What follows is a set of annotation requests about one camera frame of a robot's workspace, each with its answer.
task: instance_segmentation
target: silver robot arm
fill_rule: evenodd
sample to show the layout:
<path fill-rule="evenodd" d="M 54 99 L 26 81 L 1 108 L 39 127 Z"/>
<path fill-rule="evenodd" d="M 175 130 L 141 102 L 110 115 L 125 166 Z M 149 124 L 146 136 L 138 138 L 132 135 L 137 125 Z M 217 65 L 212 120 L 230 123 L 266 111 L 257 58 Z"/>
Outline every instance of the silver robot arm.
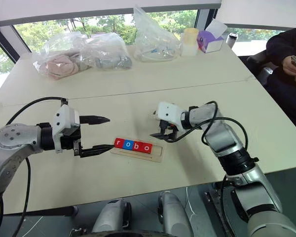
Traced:
<path fill-rule="evenodd" d="M 152 136 L 175 141 L 177 132 L 186 132 L 202 122 L 206 130 L 213 118 L 215 105 L 190 107 L 189 111 L 177 105 L 161 102 L 156 116 L 160 120 L 160 133 Z M 216 117 L 222 117 L 217 111 Z M 205 135 L 207 144 L 219 159 L 228 181 L 235 187 L 232 199 L 248 222 L 250 237 L 296 237 L 296 227 L 282 214 L 282 205 L 270 182 L 251 158 L 234 130 L 223 120 L 215 120 Z"/>
<path fill-rule="evenodd" d="M 56 112 L 53 125 L 40 123 L 28 126 L 9 124 L 0 129 L 0 200 L 21 162 L 28 156 L 47 150 L 57 153 L 74 150 L 75 156 L 99 155 L 113 145 L 97 145 L 82 149 L 80 124 L 101 124 L 110 121 L 100 116 L 79 116 L 78 112 L 63 104 Z"/>

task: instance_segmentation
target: white tissue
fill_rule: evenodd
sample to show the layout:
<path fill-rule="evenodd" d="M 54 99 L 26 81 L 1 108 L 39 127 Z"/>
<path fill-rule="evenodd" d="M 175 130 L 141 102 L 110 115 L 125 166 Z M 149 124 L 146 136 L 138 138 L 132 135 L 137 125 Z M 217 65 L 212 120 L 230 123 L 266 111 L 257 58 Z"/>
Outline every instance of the white tissue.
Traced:
<path fill-rule="evenodd" d="M 227 25 L 220 22 L 219 20 L 213 19 L 205 30 L 212 33 L 213 36 L 217 39 L 225 32 L 226 29 Z"/>

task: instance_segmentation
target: clear plastic bag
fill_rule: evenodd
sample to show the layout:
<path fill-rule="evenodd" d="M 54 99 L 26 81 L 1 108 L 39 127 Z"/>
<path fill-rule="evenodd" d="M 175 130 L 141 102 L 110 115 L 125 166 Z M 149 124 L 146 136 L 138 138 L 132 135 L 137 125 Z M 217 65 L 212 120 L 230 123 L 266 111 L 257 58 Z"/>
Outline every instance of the clear plastic bag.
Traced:
<path fill-rule="evenodd" d="M 132 67 L 125 42 L 116 33 L 93 35 L 83 47 L 81 60 L 88 66 L 104 70 Z"/>
<path fill-rule="evenodd" d="M 169 61 L 180 51 L 179 40 L 161 28 L 140 7 L 134 7 L 134 20 L 137 28 L 135 38 L 135 58 L 143 62 Z"/>
<path fill-rule="evenodd" d="M 81 50 L 87 39 L 80 32 L 60 33 L 47 41 L 34 55 L 34 66 L 40 74 L 60 79 L 84 71 L 89 66 L 81 61 Z"/>

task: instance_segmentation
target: white wall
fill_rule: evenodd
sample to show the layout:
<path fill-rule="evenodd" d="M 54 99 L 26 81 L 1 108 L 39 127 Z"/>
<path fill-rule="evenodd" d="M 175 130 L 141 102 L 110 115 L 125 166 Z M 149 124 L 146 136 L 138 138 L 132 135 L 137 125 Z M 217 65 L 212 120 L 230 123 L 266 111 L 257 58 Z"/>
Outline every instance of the white wall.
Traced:
<path fill-rule="evenodd" d="M 296 27 L 296 0 L 223 0 L 216 19 L 225 24 Z"/>
<path fill-rule="evenodd" d="M 0 21 L 60 13 L 218 3 L 222 0 L 0 0 Z"/>

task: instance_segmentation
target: tissue box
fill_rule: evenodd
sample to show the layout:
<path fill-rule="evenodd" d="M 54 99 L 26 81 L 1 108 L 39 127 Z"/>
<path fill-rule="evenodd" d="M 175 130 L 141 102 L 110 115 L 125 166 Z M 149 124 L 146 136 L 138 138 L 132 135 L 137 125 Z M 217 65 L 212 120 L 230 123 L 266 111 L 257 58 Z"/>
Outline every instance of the tissue box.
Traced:
<path fill-rule="evenodd" d="M 223 38 L 220 36 L 215 38 L 212 33 L 208 31 L 200 31 L 197 36 L 197 43 L 199 48 L 204 53 L 218 51 L 222 47 Z"/>

